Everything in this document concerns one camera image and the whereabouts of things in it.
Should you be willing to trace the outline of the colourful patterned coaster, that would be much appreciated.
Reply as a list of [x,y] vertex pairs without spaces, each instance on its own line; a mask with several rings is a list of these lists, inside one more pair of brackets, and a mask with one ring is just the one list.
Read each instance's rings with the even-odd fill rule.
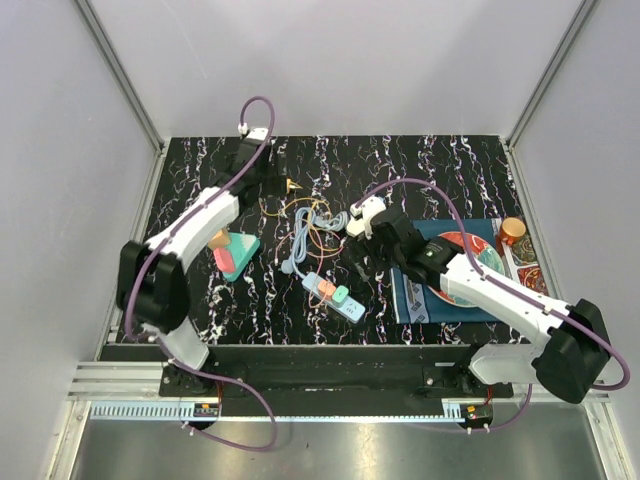
[[509,278],[542,295],[549,294],[529,234],[525,234],[511,246],[500,241],[498,247]]

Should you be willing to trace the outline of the dark blue patterned placemat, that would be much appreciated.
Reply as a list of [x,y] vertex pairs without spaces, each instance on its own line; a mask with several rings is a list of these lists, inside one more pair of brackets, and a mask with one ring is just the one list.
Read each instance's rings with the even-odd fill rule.
[[[500,257],[496,236],[498,235],[502,220],[493,219],[466,219],[462,221],[466,233],[481,237],[496,248]],[[439,236],[448,231],[459,231],[454,220],[415,220],[414,226],[425,238]],[[460,308],[449,305],[436,297],[428,285],[411,281],[398,269],[391,269],[393,287],[393,300],[396,320],[398,324],[469,324],[469,323],[496,323],[498,319],[481,308]],[[410,280],[416,286],[421,287],[417,294],[419,300],[412,306],[407,300],[406,282]]]

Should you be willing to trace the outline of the white square plug adapter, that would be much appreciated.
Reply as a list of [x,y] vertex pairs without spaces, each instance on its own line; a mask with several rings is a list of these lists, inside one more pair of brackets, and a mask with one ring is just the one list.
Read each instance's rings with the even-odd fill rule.
[[365,232],[364,221],[362,219],[351,218],[346,225],[346,233],[353,238],[358,238]]

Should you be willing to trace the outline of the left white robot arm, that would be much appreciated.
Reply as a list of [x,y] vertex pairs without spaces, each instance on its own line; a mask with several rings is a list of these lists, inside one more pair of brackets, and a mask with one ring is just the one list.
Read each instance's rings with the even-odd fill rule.
[[145,242],[127,242],[120,252],[116,304],[124,315],[126,335],[137,337],[134,322],[139,321],[173,362],[186,366],[180,381],[196,396],[214,388],[216,372],[205,365],[209,348],[188,319],[187,272],[215,234],[267,193],[270,181],[276,182],[278,194],[286,192],[286,167],[271,159],[272,145],[265,128],[249,130],[214,185],[176,221]]

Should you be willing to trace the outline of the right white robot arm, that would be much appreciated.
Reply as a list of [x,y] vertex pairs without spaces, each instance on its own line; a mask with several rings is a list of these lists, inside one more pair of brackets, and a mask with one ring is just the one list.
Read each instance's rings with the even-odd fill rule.
[[402,210],[377,197],[351,206],[347,234],[361,272],[396,269],[403,282],[462,298],[526,338],[526,344],[471,347],[453,374],[463,395],[476,396],[497,383],[527,383],[579,404],[611,357],[594,303],[568,304],[476,267],[460,245],[425,238]]

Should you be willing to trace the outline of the pink square plug adapter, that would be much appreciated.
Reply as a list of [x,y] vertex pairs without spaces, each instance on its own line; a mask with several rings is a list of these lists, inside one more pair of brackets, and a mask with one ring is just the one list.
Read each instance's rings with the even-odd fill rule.
[[235,262],[231,251],[224,247],[213,250],[214,259],[218,269],[225,274],[232,274],[236,271]]

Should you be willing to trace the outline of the teal triangular power strip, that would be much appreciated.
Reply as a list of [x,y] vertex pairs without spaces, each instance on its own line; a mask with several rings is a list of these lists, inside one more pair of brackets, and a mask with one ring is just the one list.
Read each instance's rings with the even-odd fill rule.
[[229,249],[233,255],[236,271],[232,274],[225,274],[223,272],[222,274],[226,281],[234,282],[241,276],[253,256],[257,253],[260,247],[260,240],[255,235],[251,234],[230,234],[232,242],[226,248]]

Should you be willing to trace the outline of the light blue long power strip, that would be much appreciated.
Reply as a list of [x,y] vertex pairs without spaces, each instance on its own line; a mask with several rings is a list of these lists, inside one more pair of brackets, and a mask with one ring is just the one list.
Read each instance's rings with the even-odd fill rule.
[[321,280],[327,280],[327,279],[322,278],[321,276],[319,276],[317,273],[314,273],[314,272],[309,272],[304,276],[302,280],[303,288],[311,295],[312,305],[326,306],[329,309],[341,315],[342,317],[344,317],[347,321],[351,322],[352,324],[357,324],[365,313],[365,307],[351,296],[350,290],[349,290],[349,297],[341,306],[335,305],[332,302],[332,299],[321,301],[317,297],[317,293],[316,293],[316,286]]

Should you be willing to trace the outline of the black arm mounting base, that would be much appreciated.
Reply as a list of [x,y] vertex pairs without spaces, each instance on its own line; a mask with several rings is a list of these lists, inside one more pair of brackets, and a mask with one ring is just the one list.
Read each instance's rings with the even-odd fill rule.
[[249,416],[262,406],[249,385],[281,417],[436,416],[443,401],[510,399],[508,384],[489,387],[466,366],[468,347],[220,346],[204,371],[226,377],[223,387],[173,365],[164,367],[163,397],[222,395],[224,412]]

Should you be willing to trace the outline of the salmon small charger plug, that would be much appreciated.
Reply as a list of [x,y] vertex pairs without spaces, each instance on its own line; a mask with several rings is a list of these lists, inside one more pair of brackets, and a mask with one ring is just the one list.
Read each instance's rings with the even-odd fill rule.
[[321,301],[330,300],[336,291],[336,286],[327,280],[321,280],[316,286],[317,297]]

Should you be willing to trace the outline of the teal small charger plug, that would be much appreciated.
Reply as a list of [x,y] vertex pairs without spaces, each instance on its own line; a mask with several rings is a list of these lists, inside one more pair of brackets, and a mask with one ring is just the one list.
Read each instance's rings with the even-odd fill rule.
[[344,285],[339,285],[334,290],[331,299],[335,305],[341,306],[348,297],[349,297],[349,289]]

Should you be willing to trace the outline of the copper metal cup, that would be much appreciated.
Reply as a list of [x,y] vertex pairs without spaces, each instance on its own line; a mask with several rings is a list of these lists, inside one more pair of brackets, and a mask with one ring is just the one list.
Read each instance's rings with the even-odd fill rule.
[[517,217],[507,217],[502,220],[498,237],[502,243],[511,247],[527,233],[523,220]]

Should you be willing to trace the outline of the silver metal fork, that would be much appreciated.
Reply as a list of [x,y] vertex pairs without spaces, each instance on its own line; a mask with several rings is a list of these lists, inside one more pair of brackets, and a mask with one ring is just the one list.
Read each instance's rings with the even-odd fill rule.
[[408,302],[414,306],[416,302],[419,300],[417,294],[421,292],[421,287],[416,286],[413,282],[408,280],[406,282],[406,294]]

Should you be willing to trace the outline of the red floral ceramic plate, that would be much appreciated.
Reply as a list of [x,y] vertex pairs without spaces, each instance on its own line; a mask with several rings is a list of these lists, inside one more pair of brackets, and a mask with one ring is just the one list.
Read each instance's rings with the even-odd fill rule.
[[[439,234],[439,237],[445,238],[459,245],[460,247],[464,246],[462,235],[459,231],[444,232]],[[489,242],[482,239],[481,237],[471,233],[467,233],[467,239],[470,242],[473,255],[479,263],[482,263],[483,265],[487,266],[497,273],[505,274],[503,261],[495,247],[493,247]],[[462,297],[451,296],[447,293],[437,291],[432,287],[430,287],[429,290],[436,297],[438,297],[440,300],[443,300],[445,303],[448,303],[449,305],[466,309],[476,308],[476,305],[474,303],[465,300]]]

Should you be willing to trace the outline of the yellow small charger plug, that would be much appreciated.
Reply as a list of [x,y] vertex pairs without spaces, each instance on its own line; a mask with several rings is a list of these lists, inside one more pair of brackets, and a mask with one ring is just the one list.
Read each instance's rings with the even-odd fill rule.
[[286,180],[286,194],[291,194],[294,191],[301,190],[302,186],[297,184],[291,179]]

